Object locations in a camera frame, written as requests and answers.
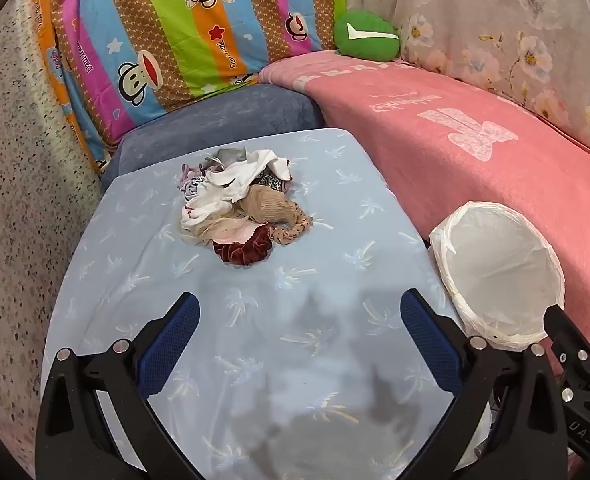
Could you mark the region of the colourful monkey print pillow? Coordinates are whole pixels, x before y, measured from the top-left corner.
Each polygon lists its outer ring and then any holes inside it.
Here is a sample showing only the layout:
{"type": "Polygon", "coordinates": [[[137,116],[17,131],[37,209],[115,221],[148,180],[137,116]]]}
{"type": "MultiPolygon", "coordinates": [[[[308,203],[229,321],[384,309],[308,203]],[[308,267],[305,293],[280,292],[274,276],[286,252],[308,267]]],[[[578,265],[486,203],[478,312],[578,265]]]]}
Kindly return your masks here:
{"type": "Polygon", "coordinates": [[[96,172],[122,138],[333,47],[346,0],[31,0],[44,64],[96,172]]]}

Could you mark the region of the purple drawstring pouch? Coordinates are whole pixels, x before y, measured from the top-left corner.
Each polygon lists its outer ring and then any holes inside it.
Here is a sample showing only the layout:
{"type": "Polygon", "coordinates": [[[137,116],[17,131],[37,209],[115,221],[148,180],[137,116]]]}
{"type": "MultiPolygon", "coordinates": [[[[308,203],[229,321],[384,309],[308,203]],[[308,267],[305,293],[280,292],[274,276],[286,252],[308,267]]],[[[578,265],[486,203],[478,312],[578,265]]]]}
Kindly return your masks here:
{"type": "Polygon", "coordinates": [[[181,166],[177,188],[186,202],[193,200],[199,194],[199,185],[206,180],[205,170],[201,166],[181,166]]]}

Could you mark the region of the white lined trash bin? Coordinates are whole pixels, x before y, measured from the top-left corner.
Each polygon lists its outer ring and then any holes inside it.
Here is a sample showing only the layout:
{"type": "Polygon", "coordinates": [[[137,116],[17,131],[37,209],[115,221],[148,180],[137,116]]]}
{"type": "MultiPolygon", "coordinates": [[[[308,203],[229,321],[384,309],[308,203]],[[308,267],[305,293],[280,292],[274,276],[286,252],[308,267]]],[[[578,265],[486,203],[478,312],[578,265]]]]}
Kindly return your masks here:
{"type": "Polygon", "coordinates": [[[509,351],[546,338],[544,316],[564,306],[565,277],[552,245],[523,214],[467,202],[429,233],[429,247],[466,335],[509,351]]]}

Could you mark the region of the grey floral quilt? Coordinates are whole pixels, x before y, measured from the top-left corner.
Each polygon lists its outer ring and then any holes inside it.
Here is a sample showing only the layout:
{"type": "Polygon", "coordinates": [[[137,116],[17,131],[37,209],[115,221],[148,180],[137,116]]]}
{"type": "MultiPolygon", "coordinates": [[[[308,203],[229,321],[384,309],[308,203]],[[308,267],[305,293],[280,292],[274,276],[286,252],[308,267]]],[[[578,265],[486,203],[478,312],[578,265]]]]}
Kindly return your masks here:
{"type": "Polygon", "coordinates": [[[379,15],[401,58],[494,92],[590,149],[590,0],[346,0],[379,15]]]}

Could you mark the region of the pink blanket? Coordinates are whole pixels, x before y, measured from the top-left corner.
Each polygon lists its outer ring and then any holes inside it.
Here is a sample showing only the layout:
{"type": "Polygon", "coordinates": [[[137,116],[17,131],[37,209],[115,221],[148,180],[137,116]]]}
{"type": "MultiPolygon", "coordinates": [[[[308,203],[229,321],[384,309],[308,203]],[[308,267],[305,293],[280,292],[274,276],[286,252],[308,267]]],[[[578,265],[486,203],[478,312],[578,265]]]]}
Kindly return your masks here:
{"type": "Polygon", "coordinates": [[[590,153],[500,96],[402,62],[320,51],[259,76],[301,92],[369,154],[427,234],[466,202],[504,204],[556,251],[565,309],[590,342],[590,153]]]}

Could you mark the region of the grey drawstring pouch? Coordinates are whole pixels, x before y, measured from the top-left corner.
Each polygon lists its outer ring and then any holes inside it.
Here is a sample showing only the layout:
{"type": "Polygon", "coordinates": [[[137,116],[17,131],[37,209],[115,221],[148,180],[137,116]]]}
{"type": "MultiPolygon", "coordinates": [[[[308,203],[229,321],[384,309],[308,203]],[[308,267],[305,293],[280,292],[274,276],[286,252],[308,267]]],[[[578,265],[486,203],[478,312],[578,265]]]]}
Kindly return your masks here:
{"type": "Polygon", "coordinates": [[[210,162],[215,165],[227,168],[234,162],[245,162],[247,151],[244,146],[241,148],[220,148],[214,155],[209,156],[210,162]]]}

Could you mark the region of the dark red velvet scrunchie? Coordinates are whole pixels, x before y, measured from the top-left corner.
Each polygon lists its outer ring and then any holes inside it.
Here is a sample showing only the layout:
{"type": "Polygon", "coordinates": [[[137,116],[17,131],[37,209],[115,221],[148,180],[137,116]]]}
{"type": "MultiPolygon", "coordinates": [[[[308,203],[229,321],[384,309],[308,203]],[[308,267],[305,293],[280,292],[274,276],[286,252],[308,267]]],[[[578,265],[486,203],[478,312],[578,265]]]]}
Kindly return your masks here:
{"type": "Polygon", "coordinates": [[[272,250],[269,226],[260,226],[245,243],[213,243],[215,254],[233,266],[251,266],[265,260],[272,250]]]}

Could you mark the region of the blue-grey velvet cushion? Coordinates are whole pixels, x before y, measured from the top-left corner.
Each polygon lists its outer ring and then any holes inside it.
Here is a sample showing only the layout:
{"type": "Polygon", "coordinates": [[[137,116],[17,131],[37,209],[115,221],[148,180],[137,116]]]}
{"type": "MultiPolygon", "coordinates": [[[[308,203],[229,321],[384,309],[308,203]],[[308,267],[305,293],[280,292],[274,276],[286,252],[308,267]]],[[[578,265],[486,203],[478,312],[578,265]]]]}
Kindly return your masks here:
{"type": "Polygon", "coordinates": [[[174,110],[128,132],[101,177],[116,178],[221,144],[325,126],[308,96],[273,84],[253,84],[174,110]]]}

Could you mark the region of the beige stocking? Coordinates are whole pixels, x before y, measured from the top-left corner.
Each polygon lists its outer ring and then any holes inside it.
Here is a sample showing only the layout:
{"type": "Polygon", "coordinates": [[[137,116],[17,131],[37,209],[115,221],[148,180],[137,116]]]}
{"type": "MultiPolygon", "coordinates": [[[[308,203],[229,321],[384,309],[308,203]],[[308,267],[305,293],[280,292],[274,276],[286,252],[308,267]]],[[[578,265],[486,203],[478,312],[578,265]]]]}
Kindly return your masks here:
{"type": "Polygon", "coordinates": [[[285,223],[293,226],[297,221],[297,206],[284,193],[266,185],[253,184],[239,207],[257,223],[285,223]]]}

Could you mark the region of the green checkmark plush cushion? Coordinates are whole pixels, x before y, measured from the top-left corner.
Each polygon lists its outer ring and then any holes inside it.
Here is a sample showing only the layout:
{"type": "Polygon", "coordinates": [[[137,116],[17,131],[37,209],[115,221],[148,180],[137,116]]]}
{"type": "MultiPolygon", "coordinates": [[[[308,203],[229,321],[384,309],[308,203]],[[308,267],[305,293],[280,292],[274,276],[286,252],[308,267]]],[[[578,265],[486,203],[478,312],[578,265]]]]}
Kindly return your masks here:
{"type": "Polygon", "coordinates": [[[334,42],[342,55],[374,62],[393,61],[401,49],[396,29],[363,11],[347,11],[335,21],[334,42]]]}

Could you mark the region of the light pink cloth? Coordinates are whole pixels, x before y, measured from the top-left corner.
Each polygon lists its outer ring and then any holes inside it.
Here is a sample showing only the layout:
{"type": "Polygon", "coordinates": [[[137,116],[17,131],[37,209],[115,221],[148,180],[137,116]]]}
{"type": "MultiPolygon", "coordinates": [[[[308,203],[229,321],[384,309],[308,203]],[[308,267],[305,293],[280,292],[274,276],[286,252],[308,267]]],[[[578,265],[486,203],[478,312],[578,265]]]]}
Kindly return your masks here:
{"type": "Polygon", "coordinates": [[[181,229],[180,234],[189,242],[199,245],[244,244],[260,227],[260,223],[246,217],[220,217],[215,220],[206,220],[193,228],[181,229]]]}

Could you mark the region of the black white patterned cloth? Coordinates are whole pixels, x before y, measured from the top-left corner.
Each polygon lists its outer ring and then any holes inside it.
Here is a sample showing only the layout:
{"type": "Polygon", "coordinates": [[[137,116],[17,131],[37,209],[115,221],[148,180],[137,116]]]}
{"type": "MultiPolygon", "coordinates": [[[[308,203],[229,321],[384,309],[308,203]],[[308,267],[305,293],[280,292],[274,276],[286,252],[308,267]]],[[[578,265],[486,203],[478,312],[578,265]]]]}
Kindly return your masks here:
{"type": "Polygon", "coordinates": [[[290,183],[290,180],[284,181],[271,171],[263,171],[259,176],[255,177],[252,185],[262,185],[266,188],[272,188],[274,191],[279,191],[285,194],[289,190],[290,183]]]}

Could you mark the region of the light blue palm-print cloth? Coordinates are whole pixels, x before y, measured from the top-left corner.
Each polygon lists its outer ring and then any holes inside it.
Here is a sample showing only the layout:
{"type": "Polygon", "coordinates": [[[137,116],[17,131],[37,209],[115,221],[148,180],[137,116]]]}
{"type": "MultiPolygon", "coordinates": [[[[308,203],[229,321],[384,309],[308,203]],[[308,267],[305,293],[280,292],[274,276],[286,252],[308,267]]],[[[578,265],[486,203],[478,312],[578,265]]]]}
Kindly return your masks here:
{"type": "Polygon", "coordinates": [[[151,403],[209,479],[394,479],[452,397],[402,324],[417,289],[454,308],[423,240],[347,131],[246,143],[291,163],[289,197],[312,218],[289,246],[238,268],[180,231],[183,165],[195,152],[109,185],[74,252],[44,350],[105,351],[184,292],[199,327],[151,403]]]}

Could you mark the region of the tan polka-dot scrunchie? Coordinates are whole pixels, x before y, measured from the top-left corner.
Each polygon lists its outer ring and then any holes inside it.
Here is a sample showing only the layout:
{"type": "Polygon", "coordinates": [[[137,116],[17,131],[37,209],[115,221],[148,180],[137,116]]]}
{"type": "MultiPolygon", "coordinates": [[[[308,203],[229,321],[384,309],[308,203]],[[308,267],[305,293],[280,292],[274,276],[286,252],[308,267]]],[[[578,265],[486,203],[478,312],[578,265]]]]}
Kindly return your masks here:
{"type": "Polygon", "coordinates": [[[294,240],[302,236],[312,226],[312,218],[308,214],[299,216],[293,226],[271,226],[269,237],[274,243],[281,246],[292,244],[294,240]]]}

